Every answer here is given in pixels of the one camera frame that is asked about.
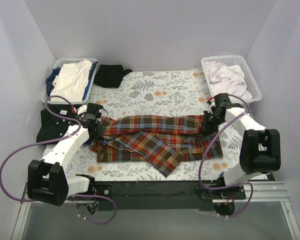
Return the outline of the red plaid long sleeve shirt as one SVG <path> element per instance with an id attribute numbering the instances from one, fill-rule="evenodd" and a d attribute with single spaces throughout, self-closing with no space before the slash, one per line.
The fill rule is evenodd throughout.
<path id="1" fill-rule="evenodd" d="M 181 163 L 201 160 L 216 136 L 199 134 L 203 115 L 132 115 L 104 119 L 105 132 L 93 140 L 90 150 L 99 163 L 149 162 L 167 177 Z M 206 159 L 223 156 L 217 139 Z"/>

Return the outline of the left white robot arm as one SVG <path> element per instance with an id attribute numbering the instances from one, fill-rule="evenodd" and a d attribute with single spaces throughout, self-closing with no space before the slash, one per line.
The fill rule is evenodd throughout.
<path id="1" fill-rule="evenodd" d="M 96 196 L 95 179 L 92 176 L 79 174 L 67 177 L 65 169 L 75 153 L 88 140 L 97 139 L 105 132 L 100 122 L 101 110 L 104 107 L 88 103 L 77 110 L 75 117 L 81 123 L 68 127 L 66 139 L 56 146 L 41 160 L 32 160 L 27 170 L 27 197 L 31 200 L 61 206 L 68 197 L 80 194 L 85 200 Z"/>

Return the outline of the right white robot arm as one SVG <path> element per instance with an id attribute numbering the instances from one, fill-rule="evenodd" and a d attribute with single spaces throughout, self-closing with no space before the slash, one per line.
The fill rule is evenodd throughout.
<path id="1" fill-rule="evenodd" d="M 281 167 L 281 140 L 276 129 L 266 128 L 256 122 L 249 104 L 236 96 L 239 102 L 231 102 L 232 94 L 219 93 L 214 96 L 210 109 L 204 112 L 202 129 L 215 133 L 205 150 L 200 166 L 203 163 L 220 134 L 228 127 L 233 127 L 242 137 L 239 162 L 221 174 L 216 186 L 207 186 L 198 173 L 199 184 L 206 190 L 216 191 L 222 199 L 227 199 L 235 188 L 248 183 L 254 177 L 276 172 Z"/>

